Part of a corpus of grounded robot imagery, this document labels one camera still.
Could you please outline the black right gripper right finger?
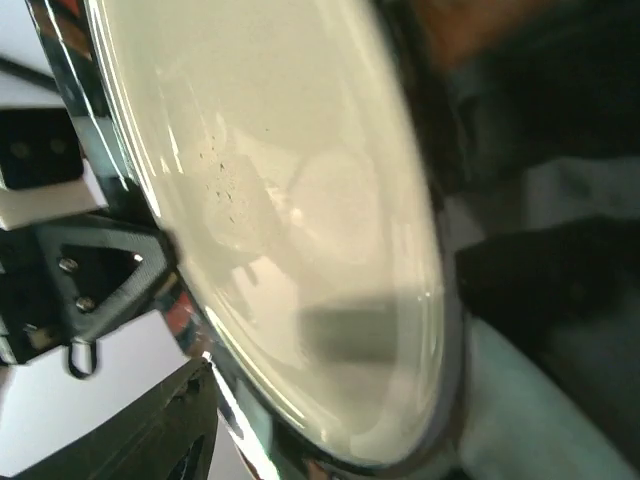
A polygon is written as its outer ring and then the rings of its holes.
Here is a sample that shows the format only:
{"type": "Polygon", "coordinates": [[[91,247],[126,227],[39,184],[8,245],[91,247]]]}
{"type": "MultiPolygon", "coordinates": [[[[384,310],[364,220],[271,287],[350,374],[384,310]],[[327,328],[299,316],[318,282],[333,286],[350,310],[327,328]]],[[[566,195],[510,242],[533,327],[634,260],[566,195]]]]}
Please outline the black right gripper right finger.
{"type": "Polygon", "coordinates": [[[459,250],[463,304],[639,465],[639,222],[590,217],[459,250]]]}

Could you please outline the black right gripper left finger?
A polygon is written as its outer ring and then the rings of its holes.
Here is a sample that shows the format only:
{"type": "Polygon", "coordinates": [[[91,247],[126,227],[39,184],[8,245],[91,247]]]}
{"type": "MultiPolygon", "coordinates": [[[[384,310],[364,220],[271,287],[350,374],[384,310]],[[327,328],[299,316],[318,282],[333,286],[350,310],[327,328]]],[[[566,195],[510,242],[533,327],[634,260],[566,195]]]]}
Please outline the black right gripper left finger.
{"type": "Polygon", "coordinates": [[[218,426],[209,362],[192,359],[16,479],[206,479],[218,426]]]}

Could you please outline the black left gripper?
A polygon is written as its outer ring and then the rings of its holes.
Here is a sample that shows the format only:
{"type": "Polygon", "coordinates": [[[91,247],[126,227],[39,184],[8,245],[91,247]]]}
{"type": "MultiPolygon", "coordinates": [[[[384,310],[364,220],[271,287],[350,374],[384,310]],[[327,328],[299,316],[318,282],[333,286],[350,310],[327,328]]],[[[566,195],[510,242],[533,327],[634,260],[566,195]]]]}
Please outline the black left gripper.
{"type": "Polygon", "coordinates": [[[112,332],[138,315],[175,267],[173,249],[156,229],[45,223],[35,232],[42,252],[32,234],[1,236],[3,366],[65,345],[61,313],[73,340],[112,332]]]}

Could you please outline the black rimmed cream plate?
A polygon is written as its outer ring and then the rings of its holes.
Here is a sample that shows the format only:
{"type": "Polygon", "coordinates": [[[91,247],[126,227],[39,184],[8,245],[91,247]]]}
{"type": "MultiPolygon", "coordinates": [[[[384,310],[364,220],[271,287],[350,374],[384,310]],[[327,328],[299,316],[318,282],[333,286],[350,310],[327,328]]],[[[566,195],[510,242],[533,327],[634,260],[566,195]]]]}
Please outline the black rimmed cream plate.
{"type": "Polygon", "coordinates": [[[111,214],[171,241],[262,479],[443,479],[464,355],[372,1],[31,1],[111,214]]]}

